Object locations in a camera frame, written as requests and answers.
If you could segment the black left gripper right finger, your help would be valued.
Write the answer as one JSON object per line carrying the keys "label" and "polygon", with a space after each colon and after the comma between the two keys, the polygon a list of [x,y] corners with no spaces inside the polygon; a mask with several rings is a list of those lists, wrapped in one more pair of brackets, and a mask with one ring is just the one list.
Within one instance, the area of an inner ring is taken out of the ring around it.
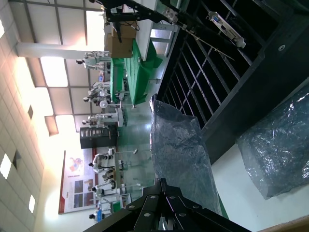
{"label": "black left gripper right finger", "polygon": [[165,217],[183,232],[247,232],[225,217],[185,198],[178,187],[165,184]]}

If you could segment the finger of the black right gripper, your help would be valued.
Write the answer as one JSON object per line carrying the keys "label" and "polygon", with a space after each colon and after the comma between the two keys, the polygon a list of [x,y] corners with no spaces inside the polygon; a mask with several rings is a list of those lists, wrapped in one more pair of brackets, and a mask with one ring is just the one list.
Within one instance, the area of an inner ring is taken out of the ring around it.
{"label": "finger of the black right gripper", "polygon": [[174,6],[170,4],[169,0],[161,0],[160,2],[166,6],[164,13],[150,9],[145,4],[134,0],[130,1],[130,7],[133,12],[136,12],[141,17],[139,21],[146,19],[151,21],[174,21]]}
{"label": "finger of the black right gripper", "polygon": [[117,8],[104,8],[104,13],[106,15],[107,22],[112,22],[113,28],[116,31],[117,39],[119,40],[119,43],[122,43],[122,37],[121,37],[121,22],[137,22],[141,19],[141,17],[136,13],[123,13],[123,12],[117,12]]}

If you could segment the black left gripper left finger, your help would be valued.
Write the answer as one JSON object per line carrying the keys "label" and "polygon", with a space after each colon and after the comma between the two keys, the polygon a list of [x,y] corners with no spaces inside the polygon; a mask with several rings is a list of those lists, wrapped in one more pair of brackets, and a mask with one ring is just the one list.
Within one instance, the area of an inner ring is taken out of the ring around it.
{"label": "black left gripper left finger", "polygon": [[87,232],[157,232],[161,218],[163,186],[166,179],[155,181],[143,190],[142,196],[125,208],[113,213],[97,224],[86,229]]}

